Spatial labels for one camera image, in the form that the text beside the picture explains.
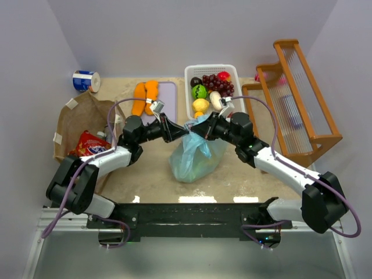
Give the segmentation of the blue plastic bag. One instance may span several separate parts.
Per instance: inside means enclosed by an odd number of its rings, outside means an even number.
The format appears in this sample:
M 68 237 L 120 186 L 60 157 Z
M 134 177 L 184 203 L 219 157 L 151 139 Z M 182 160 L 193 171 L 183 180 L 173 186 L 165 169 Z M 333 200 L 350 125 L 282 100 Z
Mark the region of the blue plastic bag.
M 182 183 L 192 183 L 212 173 L 221 162 L 227 143 L 221 139 L 206 140 L 191 131 L 191 127 L 208 118 L 202 115 L 184 124 L 188 134 L 169 157 L 174 178 Z

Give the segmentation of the clear water bottle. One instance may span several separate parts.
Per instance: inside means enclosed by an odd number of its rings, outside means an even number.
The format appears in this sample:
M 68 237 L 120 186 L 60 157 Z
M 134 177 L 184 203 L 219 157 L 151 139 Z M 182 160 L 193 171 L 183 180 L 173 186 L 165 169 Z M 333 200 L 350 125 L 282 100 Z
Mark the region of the clear water bottle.
M 98 131 L 96 136 L 102 140 L 105 140 L 106 139 L 106 134 L 102 131 Z

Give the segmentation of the red snack packet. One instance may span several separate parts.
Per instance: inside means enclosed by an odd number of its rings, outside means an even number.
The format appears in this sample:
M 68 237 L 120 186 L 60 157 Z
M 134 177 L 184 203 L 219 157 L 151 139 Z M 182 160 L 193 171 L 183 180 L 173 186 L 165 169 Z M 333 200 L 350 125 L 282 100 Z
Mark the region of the red snack packet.
M 111 148 L 111 144 L 85 130 L 78 140 L 76 147 L 68 155 L 76 157 L 91 156 Z

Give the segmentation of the brown paper grocery bag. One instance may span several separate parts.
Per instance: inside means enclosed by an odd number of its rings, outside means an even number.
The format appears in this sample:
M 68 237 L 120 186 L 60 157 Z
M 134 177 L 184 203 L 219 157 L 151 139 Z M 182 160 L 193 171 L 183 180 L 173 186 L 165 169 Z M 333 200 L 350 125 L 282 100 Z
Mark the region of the brown paper grocery bag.
M 85 130 L 96 135 L 111 124 L 117 140 L 126 117 L 120 106 L 112 107 L 114 104 L 109 100 L 100 101 L 88 91 L 68 101 L 60 111 L 53 138 L 53 158 L 60 163 L 76 147 Z

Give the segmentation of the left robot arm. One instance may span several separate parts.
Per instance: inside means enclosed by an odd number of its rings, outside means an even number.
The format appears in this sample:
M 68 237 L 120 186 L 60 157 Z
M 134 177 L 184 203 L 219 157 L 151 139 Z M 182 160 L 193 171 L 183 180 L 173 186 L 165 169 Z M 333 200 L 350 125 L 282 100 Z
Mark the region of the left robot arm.
M 164 113 L 147 125 L 139 116 L 130 116 L 125 120 L 116 147 L 91 156 L 65 157 L 46 190 L 46 197 L 75 214 L 108 218 L 115 203 L 95 194 L 97 181 L 135 163 L 143 152 L 141 144 L 144 142 L 161 138 L 168 143 L 187 134 L 186 128 L 171 122 Z

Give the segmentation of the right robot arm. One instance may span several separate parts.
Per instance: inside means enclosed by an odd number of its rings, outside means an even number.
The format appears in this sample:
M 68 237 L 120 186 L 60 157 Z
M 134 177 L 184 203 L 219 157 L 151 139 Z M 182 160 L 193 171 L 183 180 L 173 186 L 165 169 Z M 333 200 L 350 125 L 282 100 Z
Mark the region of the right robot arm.
M 275 198 L 269 202 L 264 211 L 270 222 L 301 221 L 322 234 L 347 213 L 345 196 L 334 174 L 311 171 L 277 153 L 254 135 L 246 113 L 234 113 L 230 120 L 212 113 L 191 131 L 206 140 L 221 139 L 234 145 L 242 162 L 271 174 L 300 196 L 299 200 Z

